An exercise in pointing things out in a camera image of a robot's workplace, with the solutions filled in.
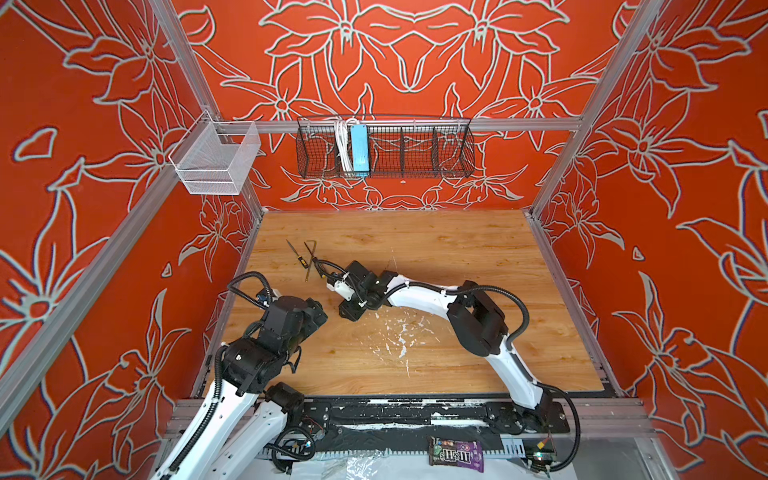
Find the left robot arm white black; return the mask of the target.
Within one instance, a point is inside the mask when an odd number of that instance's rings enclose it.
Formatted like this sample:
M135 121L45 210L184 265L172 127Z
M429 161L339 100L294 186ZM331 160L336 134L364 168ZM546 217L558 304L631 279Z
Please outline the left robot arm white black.
M245 296L238 287L249 278L262 285L257 296ZM227 288L263 315L214 354L213 385L157 479L236 479L262 451L288 473L316 454L312 433L300 424L303 394L275 379L284 368L297 370L302 343L327 322L327 314L312 298L277 295L257 271L234 277Z

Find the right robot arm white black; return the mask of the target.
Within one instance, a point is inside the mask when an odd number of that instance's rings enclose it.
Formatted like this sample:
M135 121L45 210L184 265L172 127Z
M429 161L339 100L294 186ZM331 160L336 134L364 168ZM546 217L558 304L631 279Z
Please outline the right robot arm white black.
M582 426L572 398L562 389L541 382L519 355L514 340L530 324L525 303L501 287L465 281L442 286L385 270L377 275L357 261L341 267L329 260L307 262L326 281L327 288L342 298L341 317L358 321L364 313L381 307L410 308L447 320L459 342L470 354L484 358L506 387L525 430L551 430L556 396L565 402L573 419L573 445L564 459L555 453L526 453L526 469L551 475L575 460L581 446Z

